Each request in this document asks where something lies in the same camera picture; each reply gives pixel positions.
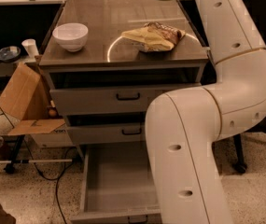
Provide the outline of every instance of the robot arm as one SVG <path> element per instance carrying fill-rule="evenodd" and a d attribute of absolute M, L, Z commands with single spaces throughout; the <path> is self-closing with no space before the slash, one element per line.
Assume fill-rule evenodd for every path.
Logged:
<path fill-rule="evenodd" d="M 147 111 L 162 222 L 233 223 L 212 152 L 266 117 L 266 46 L 242 0 L 196 0 L 217 83 L 167 92 Z"/>

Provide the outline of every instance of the small white bowl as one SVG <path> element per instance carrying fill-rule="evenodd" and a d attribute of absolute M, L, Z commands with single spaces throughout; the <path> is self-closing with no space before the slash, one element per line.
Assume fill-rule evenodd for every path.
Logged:
<path fill-rule="evenodd" d="M 67 23 L 57 26 L 52 35 L 62 48 L 75 52 L 85 46 L 88 39 L 88 27 L 81 23 Z"/>

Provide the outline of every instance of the box flap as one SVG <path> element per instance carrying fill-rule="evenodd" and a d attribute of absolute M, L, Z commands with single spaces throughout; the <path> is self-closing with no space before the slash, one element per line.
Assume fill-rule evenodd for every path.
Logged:
<path fill-rule="evenodd" d="M 48 103 L 41 76 L 19 63 L 0 96 L 0 107 L 17 119 L 46 119 Z"/>
<path fill-rule="evenodd" d="M 51 133 L 64 124 L 64 119 L 21 120 L 8 135 Z"/>

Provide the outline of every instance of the cabinet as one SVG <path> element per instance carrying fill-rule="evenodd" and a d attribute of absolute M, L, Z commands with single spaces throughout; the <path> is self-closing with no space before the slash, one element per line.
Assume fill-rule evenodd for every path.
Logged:
<path fill-rule="evenodd" d="M 159 21 L 187 35 L 169 52 L 139 52 L 122 31 Z M 160 94 L 200 85 L 207 55 L 176 1 L 69 0 L 58 24 L 89 27 L 75 53 L 53 38 L 40 62 L 50 95 L 84 158 L 74 223 L 159 223 L 147 159 L 145 116 Z M 81 147 L 87 147 L 86 155 Z"/>

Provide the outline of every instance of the drawer handle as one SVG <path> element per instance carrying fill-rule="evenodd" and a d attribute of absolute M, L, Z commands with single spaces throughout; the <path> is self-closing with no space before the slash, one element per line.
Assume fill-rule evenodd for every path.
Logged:
<path fill-rule="evenodd" d="M 142 132 L 142 129 L 140 128 L 137 132 L 125 132 L 124 130 L 122 130 L 122 134 L 123 135 L 137 135 L 137 134 L 140 134 Z"/>
<path fill-rule="evenodd" d="M 138 221 L 138 222 L 132 222 L 130 217 L 128 217 L 128 222 L 129 224 L 147 224 L 148 223 L 148 216 L 145 216 L 145 220 L 144 221 Z"/>
<path fill-rule="evenodd" d="M 140 95 L 139 92 L 136 94 L 135 97 L 120 97 L 119 94 L 116 94 L 116 98 L 117 98 L 119 101 L 134 101 L 134 100 L 138 100 L 138 99 L 140 99 L 140 97 L 141 97 L 141 95 Z"/>

